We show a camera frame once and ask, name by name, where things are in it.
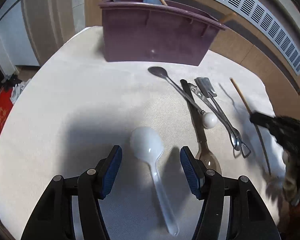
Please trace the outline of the smoky plastic spoon black handle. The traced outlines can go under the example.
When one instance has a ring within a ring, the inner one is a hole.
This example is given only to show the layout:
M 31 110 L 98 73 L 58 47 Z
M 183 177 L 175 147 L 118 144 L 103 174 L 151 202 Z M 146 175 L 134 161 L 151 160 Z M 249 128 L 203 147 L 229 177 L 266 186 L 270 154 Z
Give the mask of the smoky plastic spoon black handle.
M 222 174 L 222 170 L 217 160 L 216 156 L 209 150 L 207 144 L 207 138 L 204 132 L 204 126 L 202 123 L 202 115 L 198 112 L 198 110 L 190 103 L 187 102 L 192 123 L 194 126 L 194 130 L 196 132 L 197 141 L 198 141 L 198 153 L 196 155 L 197 162 L 200 163 L 201 167 L 205 167 L 205 169 L 212 169 Z

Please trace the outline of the metal spatula utensil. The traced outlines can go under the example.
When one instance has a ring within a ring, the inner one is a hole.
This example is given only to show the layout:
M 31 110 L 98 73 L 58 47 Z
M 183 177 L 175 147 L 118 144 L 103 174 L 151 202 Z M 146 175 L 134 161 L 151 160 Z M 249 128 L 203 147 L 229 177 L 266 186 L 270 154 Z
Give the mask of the metal spatula utensil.
M 249 157 L 251 150 L 243 142 L 240 132 L 234 128 L 226 114 L 223 112 L 221 106 L 215 100 L 217 94 L 210 79 L 208 77 L 197 77 L 194 81 L 196 85 L 192 86 L 192 91 L 209 107 L 209 109 L 211 109 L 211 111 L 213 111 L 219 121 L 223 124 L 229 134 L 233 149 L 239 151 L 244 159 Z

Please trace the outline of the purple plastic utensil bin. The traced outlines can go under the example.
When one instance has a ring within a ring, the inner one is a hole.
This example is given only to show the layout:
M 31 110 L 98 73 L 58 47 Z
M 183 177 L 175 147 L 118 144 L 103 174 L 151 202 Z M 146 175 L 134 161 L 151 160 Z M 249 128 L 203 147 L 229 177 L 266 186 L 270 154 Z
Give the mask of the purple plastic utensil bin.
M 108 62 L 147 61 L 198 66 L 220 31 L 227 29 L 197 8 L 121 0 L 100 3 Z

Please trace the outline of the grey ventilation grille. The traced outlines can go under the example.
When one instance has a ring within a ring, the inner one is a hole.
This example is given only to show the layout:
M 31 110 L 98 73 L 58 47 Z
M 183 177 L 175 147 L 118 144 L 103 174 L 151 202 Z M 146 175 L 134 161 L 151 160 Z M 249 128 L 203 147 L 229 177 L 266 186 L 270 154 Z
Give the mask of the grey ventilation grille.
M 281 22 L 259 0 L 214 0 L 241 15 L 261 31 L 300 75 L 300 50 Z

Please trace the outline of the white plastic spoon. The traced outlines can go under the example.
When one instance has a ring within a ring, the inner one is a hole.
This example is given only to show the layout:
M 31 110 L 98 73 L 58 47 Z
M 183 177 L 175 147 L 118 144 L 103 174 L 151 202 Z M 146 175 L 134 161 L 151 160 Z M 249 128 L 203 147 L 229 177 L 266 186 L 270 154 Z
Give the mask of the white plastic spoon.
M 130 136 L 130 147 L 132 148 L 135 157 L 149 166 L 167 230 L 170 235 L 177 236 L 179 234 L 179 226 L 163 187 L 157 167 L 158 160 L 164 151 L 161 137 L 150 127 L 138 127 L 134 129 Z

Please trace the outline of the metal spoon with white ball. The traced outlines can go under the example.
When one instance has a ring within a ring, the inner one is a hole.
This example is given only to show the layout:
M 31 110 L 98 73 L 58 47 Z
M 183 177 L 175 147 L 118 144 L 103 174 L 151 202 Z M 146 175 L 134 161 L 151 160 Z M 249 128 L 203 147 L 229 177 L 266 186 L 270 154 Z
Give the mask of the metal spoon with white ball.
M 211 112 L 206 112 L 203 109 L 201 109 L 195 101 L 187 95 L 169 76 L 167 71 L 159 66 L 152 66 L 148 68 L 148 71 L 164 80 L 166 80 L 170 85 L 174 87 L 174 89 L 186 100 L 188 101 L 201 115 L 200 120 L 202 121 L 202 124 L 204 128 L 211 129 L 214 128 L 217 124 L 217 116 Z

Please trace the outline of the white table mat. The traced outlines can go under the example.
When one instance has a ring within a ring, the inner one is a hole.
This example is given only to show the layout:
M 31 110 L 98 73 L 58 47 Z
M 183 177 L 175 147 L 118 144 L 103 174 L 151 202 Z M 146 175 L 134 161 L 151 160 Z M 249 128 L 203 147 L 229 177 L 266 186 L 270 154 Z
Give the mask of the white table mat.
M 111 239 L 171 239 L 149 167 L 129 146 L 132 131 L 146 126 L 159 133 L 164 145 L 158 169 L 178 221 L 178 239 L 191 239 L 202 203 L 191 193 L 179 160 L 183 146 L 198 152 L 187 103 L 165 80 L 148 72 L 150 63 L 107 62 L 102 43 L 100 27 L 74 36 L 42 66 L 14 104 L 0 135 L 0 219 L 20 239 L 53 176 L 79 176 L 119 145 L 122 163 L 111 193 L 100 204 Z M 209 148 L 224 176 L 250 178 L 278 222 L 283 150 L 264 131 L 275 177 L 267 180 L 260 141 L 234 89 L 238 84 L 251 108 L 273 115 L 261 79 L 212 51 L 198 66 L 163 67 L 175 82 L 210 79 L 218 103 L 252 153 L 247 159 L 234 153 L 222 125 L 206 131 Z

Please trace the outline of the smiley face metal spoon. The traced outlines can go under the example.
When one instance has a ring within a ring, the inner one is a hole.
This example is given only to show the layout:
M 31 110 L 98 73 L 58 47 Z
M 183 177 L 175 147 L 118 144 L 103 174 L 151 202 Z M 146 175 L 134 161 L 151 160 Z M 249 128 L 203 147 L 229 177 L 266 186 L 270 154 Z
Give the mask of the smiley face metal spoon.
M 200 89 L 197 86 L 191 83 L 188 83 L 188 85 L 190 87 L 191 92 L 193 92 L 203 103 L 205 103 L 207 107 L 209 107 L 209 109 L 215 114 L 218 120 L 223 124 L 223 126 L 225 127 L 225 129 L 229 134 L 230 141 L 234 150 L 241 151 L 242 150 L 241 135 L 239 131 L 235 129 L 234 126 L 232 126 L 232 124 L 230 123 L 226 115 L 223 113 L 218 103 L 215 100 L 213 100 L 213 102 L 215 103 L 215 105 L 213 106 L 212 103 L 204 96 L 204 94 L 200 91 Z

